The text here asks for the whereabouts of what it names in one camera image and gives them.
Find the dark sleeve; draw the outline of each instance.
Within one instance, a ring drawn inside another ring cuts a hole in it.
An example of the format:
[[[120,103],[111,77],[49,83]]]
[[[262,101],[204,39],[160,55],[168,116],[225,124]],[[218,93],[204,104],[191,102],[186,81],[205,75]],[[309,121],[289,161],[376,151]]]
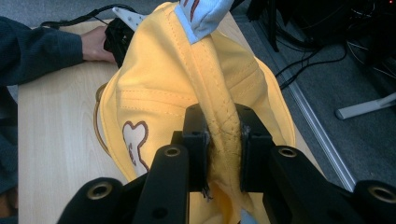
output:
[[[82,62],[79,35],[44,27],[32,30],[0,17],[0,85],[22,84]]]

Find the gray carpet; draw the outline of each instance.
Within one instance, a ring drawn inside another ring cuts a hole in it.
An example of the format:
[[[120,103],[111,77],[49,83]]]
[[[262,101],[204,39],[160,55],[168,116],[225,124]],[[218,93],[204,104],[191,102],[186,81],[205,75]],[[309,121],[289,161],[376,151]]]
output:
[[[100,1],[61,1],[61,0],[4,0],[0,15],[22,22],[28,26],[38,26],[42,21],[71,20],[110,4],[125,4],[142,14],[148,14],[160,0],[100,0]],[[301,60],[304,54],[278,43],[280,52],[274,53],[265,45],[265,30],[257,22],[249,22],[245,17],[248,0],[233,11],[237,24],[244,33],[255,54],[276,73],[284,65]],[[111,12],[99,15],[101,19],[114,18]],[[286,27],[294,35],[303,38],[292,24]],[[332,60],[343,55],[342,46],[329,46],[315,56],[311,63]],[[294,74],[301,66],[296,65],[287,71]],[[339,63],[329,63],[306,69],[296,80],[309,103],[318,122],[331,140],[340,157],[356,180],[375,179],[396,186],[396,123],[395,108],[383,109],[352,119],[339,120],[334,110],[349,105],[385,97],[396,91],[394,78],[380,74],[361,65],[350,53]],[[324,174],[336,185],[343,187],[340,175],[334,171],[323,150],[320,136],[315,127],[302,112],[290,88],[282,91],[290,108],[290,113],[311,148]]]

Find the person's arm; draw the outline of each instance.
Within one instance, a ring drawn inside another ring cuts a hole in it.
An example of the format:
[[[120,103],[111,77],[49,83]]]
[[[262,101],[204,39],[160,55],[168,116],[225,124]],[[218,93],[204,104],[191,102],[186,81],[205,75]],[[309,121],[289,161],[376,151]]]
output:
[[[80,36],[44,27],[32,30],[0,17],[0,85],[22,84],[84,60],[114,62],[103,50],[105,29]]]

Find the yellow cap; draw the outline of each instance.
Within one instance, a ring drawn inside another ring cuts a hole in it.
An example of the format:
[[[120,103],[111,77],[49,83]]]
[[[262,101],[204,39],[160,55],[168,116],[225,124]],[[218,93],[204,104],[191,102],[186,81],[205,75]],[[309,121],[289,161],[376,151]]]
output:
[[[295,147],[292,119],[276,79],[249,51],[218,31],[190,44],[177,4],[163,4],[134,34],[122,68],[100,103],[110,156],[128,180],[144,174],[158,148],[200,104],[211,136],[208,183],[214,200],[191,195],[191,223],[236,223],[241,208],[266,221],[260,194],[239,189],[240,123],[234,104],[252,108],[276,145]]]

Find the floor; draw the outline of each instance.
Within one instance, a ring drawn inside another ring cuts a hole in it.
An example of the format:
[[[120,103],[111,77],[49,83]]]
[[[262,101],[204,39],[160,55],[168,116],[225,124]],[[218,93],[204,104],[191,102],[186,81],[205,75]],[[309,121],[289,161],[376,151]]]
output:
[[[133,7],[141,14],[149,14],[163,1],[160,0],[5,0],[0,15],[38,26],[42,21],[71,20],[110,4],[120,3]],[[256,56],[276,74],[290,63],[301,60],[310,52],[300,52],[278,39],[280,52],[274,52],[266,40],[262,21],[249,21],[245,1],[233,15]],[[110,12],[100,18],[114,17]],[[299,38],[304,34],[293,23],[284,27]],[[328,180],[352,190],[357,181],[375,179],[396,186],[396,109],[390,107],[352,119],[340,120],[334,111],[350,105],[385,97],[396,92],[394,77],[386,76],[362,65],[352,51],[343,45],[327,46],[309,62],[336,60],[305,69],[295,82],[282,91],[294,122],[311,148]],[[295,74],[303,65],[296,64],[279,76],[279,83]]]

